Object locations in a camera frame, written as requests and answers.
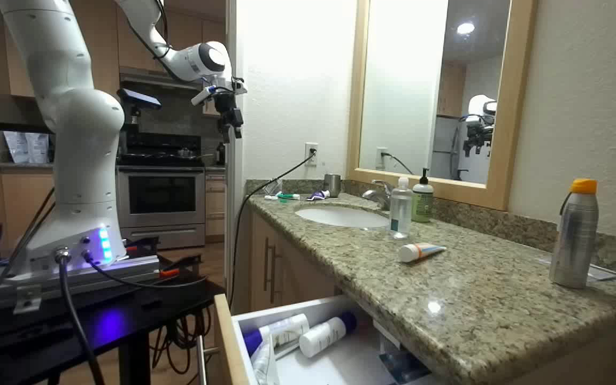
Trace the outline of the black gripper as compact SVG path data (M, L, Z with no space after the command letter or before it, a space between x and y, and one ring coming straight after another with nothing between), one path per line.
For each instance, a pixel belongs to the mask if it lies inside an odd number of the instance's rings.
M242 110L236 103L236 97L242 93L239 86L216 89L212 93L214 110L219 113L219 130L232 130L236 137L242 137L239 129L244 124Z

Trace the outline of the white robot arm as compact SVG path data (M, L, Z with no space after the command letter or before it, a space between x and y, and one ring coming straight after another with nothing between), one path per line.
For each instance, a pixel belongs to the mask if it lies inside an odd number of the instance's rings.
M239 129L236 105L239 80L220 41L171 48L157 31L157 0L116 0L141 46L182 84L202 93L193 99L216 102L225 127ZM117 226L116 157L124 110L116 97L98 91L91 57L70 0L0 0L0 14L14 48L23 57L45 127L54 134L56 209L23 248L22 275L56 269L56 253L80 250L84 237L100 234L94 250L103 261L126 260Z

